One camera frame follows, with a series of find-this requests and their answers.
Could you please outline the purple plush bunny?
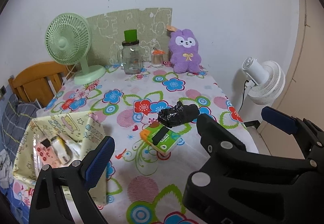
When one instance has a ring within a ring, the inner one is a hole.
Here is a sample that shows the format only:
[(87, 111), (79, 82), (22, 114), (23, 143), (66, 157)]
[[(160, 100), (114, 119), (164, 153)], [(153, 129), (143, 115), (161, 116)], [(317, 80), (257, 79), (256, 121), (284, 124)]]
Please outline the purple plush bunny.
[(198, 53), (198, 41), (190, 29), (176, 29), (167, 26), (170, 33), (170, 62), (177, 74), (200, 71), (201, 56)]

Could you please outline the glass jar with green lid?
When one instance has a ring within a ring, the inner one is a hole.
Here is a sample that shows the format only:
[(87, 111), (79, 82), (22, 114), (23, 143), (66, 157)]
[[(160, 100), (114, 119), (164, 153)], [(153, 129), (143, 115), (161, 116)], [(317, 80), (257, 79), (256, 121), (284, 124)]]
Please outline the glass jar with green lid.
[(124, 39), (122, 42), (123, 48), (119, 51), (120, 65), (127, 75), (139, 74), (142, 69), (142, 52), (137, 30), (125, 30)]

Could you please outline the toothpick jar orange lid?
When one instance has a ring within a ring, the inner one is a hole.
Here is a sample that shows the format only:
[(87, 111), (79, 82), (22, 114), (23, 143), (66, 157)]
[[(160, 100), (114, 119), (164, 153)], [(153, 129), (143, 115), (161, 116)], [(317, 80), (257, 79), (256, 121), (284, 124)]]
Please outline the toothpick jar orange lid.
[(165, 55), (163, 50), (153, 48), (151, 52), (151, 65), (153, 67), (161, 67), (163, 65), (163, 55)]

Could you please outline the floral tablecloth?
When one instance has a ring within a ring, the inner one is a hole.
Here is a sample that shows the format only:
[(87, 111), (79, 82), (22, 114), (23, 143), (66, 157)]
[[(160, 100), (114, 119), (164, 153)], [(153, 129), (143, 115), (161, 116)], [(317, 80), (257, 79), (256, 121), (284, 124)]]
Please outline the floral tablecloth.
[[(248, 151), (257, 152), (234, 106), (204, 68), (197, 74), (177, 74), (169, 64), (161, 68), (146, 65), (139, 74), (127, 75), (111, 65), (90, 84), (77, 86), (68, 81), (36, 118), (89, 112), (105, 134), (112, 136), (115, 151), (98, 186), (90, 191), (109, 223), (199, 223), (182, 205), (188, 175), (208, 159), (196, 123), (174, 127), (181, 138), (167, 156), (140, 137), (162, 109), (178, 101), (195, 104)], [(14, 195), (26, 205), (31, 203), (33, 189), (14, 178)]]

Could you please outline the grey plaid pillow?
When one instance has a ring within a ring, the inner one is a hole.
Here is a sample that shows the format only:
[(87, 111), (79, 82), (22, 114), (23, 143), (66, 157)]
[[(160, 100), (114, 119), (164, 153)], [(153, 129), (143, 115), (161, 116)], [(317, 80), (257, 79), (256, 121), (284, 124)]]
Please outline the grey plaid pillow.
[(1, 118), (1, 150), (5, 150), (14, 163), (16, 154), (25, 130), (39, 110), (37, 101), (25, 103), (16, 94), (12, 94), (2, 112)]

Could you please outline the pink paper packet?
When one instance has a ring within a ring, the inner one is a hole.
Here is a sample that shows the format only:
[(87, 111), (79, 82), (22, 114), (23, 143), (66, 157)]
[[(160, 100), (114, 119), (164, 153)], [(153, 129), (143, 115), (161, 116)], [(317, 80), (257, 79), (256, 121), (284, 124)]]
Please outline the pink paper packet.
[(35, 145), (36, 154), (40, 158), (40, 161), (43, 165), (50, 165), (52, 168), (60, 167), (61, 163), (56, 155), (53, 147), (50, 144), (50, 141), (47, 138), (44, 138), (41, 141), (38, 141)]

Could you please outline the beige door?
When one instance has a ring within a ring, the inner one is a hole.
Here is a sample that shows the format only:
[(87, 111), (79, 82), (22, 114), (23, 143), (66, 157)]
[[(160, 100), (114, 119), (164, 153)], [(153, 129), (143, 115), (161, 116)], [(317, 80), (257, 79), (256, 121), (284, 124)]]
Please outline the beige door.
[(323, 6), (299, 0), (299, 26), (283, 93), (272, 105), (323, 128)]

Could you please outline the green patterned board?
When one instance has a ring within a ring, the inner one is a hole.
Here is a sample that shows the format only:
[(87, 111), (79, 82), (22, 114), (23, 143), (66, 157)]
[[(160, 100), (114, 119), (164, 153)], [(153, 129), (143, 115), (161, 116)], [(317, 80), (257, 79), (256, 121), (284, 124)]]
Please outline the green patterned board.
[(155, 48), (169, 58), (170, 40), (167, 26), (171, 25), (172, 8), (146, 8), (108, 12), (87, 18), (91, 34), (91, 48), (87, 54), (89, 65), (113, 65), (119, 63), (119, 50), (125, 40), (124, 31), (135, 29), (140, 42), (142, 59), (151, 61)]

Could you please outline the yellow cartoon tissue pack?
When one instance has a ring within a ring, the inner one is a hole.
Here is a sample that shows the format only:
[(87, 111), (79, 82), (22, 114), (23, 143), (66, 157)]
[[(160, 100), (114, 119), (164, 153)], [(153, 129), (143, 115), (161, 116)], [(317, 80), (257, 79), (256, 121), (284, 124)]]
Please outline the yellow cartoon tissue pack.
[(59, 136), (54, 136), (50, 139), (50, 143), (52, 147), (54, 148), (54, 151), (62, 165), (66, 165), (71, 157), (68, 154), (65, 142), (59, 137)]

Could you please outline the white standing fan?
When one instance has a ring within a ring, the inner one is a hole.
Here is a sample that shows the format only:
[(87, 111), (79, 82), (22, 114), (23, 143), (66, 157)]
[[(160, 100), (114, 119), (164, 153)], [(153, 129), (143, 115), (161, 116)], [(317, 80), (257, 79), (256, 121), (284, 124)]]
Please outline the white standing fan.
[(247, 97), (256, 105), (265, 106), (276, 100), (284, 89), (286, 76), (275, 61), (259, 63), (257, 59), (248, 57), (242, 63), (242, 71), (248, 79), (244, 83), (239, 110)]

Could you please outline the black plastic bag bundle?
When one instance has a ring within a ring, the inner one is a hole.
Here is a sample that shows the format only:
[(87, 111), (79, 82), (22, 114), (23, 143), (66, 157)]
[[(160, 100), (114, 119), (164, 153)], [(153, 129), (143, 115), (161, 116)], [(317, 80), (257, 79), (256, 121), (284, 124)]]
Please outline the black plastic bag bundle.
[(162, 109), (158, 113), (158, 122), (172, 128), (192, 122), (199, 114), (200, 111), (195, 104), (183, 105), (178, 101), (174, 107)]

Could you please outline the green desk fan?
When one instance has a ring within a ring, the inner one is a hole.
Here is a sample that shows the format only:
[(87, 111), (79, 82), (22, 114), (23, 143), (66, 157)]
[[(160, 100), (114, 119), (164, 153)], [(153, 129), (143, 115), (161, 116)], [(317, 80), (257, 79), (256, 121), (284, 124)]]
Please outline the green desk fan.
[(87, 20), (75, 13), (62, 13), (52, 20), (45, 34), (45, 46), (51, 58), (61, 65), (79, 64), (74, 83), (85, 85), (106, 73), (101, 65), (88, 65), (92, 34)]

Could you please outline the yellow fabric storage box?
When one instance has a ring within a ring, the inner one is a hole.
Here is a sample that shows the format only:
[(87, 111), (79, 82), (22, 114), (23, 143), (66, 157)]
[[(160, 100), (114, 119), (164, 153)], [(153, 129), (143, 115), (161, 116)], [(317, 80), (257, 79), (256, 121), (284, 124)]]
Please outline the yellow fabric storage box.
[(38, 141), (59, 136), (64, 142), (74, 140), (81, 146), (80, 159), (77, 159), (66, 145), (71, 159), (69, 166), (75, 160), (82, 160), (89, 151), (94, 150), (106, 136), (103, 126), (89, 112), (59, 114), (32, 119), (20, 142), (13, 166), (13, 176), (17, 180), (33, 187), (43, 166), (36, 154), (35, 145)]

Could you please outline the wooden bed headboard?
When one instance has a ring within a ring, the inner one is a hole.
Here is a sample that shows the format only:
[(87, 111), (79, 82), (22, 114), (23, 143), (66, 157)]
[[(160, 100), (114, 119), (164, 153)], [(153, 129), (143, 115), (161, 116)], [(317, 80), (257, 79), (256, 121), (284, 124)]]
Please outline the wooden bed headboard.
[(38, 101), (43, 107), (52, 100), (63, 85), (63, 78), (70, 78), (71, 65), (55, 61), (34, 64), (16, 77), (8, 79), (12, 92), (25, 103)]

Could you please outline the green orange tissue pack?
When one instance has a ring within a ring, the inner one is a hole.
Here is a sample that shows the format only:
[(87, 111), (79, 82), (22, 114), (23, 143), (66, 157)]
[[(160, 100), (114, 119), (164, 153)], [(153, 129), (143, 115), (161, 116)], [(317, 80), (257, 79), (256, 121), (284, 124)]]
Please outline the green orange tissue pack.
[(153, 122), (140, 132), (140, 137), (154, 150), (167, 156), (177, 146), (181, 136), (159, 122)]

